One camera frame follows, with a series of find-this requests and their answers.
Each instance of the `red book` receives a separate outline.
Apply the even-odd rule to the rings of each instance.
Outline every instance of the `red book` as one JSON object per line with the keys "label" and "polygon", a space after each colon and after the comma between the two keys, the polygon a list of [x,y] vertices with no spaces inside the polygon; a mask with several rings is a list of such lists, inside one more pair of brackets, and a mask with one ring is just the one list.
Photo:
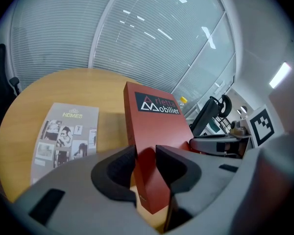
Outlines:
{"label": "red book", "polygon": [[154,214],[169,204],[170,190],[156,167],[155,146],[190,151],[194,136],[172,94],[127,82],[124,108],[129,145],[136,145],[135,182],[142,206]]}

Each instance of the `gray magazine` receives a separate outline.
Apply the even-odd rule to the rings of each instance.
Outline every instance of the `gray magazine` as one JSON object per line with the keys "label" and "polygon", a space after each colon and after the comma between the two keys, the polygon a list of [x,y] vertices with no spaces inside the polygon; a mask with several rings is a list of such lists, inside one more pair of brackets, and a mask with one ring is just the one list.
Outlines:
{"label": "gray magazine", "polygon": [[54,168],[96,153],[99,108],[54,103],[39,131],[30,183]]}

